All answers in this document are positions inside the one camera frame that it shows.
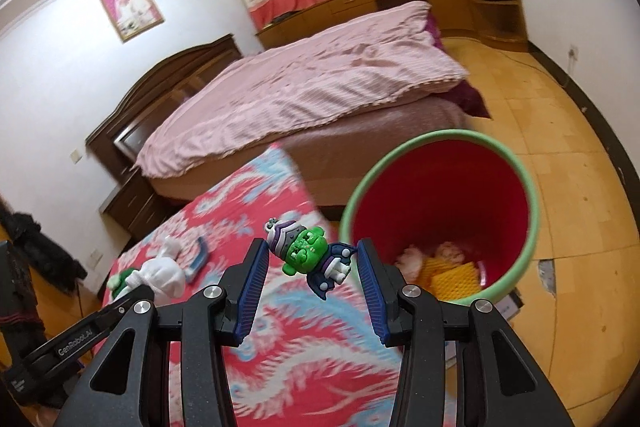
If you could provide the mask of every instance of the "metal screw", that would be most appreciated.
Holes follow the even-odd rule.
[[[136,313],[146,313],[151,309],[151,303],[149,301],[138,301],[133,305],[133,311]]]
[[[220,286],[207,286],[204,288],[204,296],[207,299],[215,299],[222,295],[222,288]]]
[[[420,286],[416,286],[415,284],[408,284],[404,288],[402,288],[402,293],[407,297],[417,297],[422,293],[420,290]]]
[[[476,310],[481,313],[488,313],[494,309],[494,306],[489,301],[485,301],[484,299],[479,299],[476,301]]]

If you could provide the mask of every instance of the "red floral cloth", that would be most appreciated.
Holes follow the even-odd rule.
[[[254,237],[264,237],[270,217],[334,230],[312,203],[289,157],[277,146],[188,204],[113,266],[140,267],[167,235],[182,244],[180,266],[189,266],[202,236],[210,257],[181,300],[218,283],[223,271],[244,259]],[[271,256],[251,334],[226,348],[225,365],[240,427],[387,426],[398,384],[400,354],[372,331],[354,275],[321,301],[305,277],[288,277]],[[182,425],[180,350],[170,356],[172,427]]]

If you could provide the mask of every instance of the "wooden floor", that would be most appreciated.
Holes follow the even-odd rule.
[[[640,245],[624,190],[580,110],[533,57],[445,44],[494,117],[474,118],[475,129],[508,145],[538,184],[542,229],[514,329],[575,425],[591,427],[640,358]],[[555,296],[538,275],[542,259],[554,260]]]

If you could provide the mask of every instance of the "picture frame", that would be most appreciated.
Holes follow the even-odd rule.
[[[154,0],[100,0],[122,42],[164,22]]]

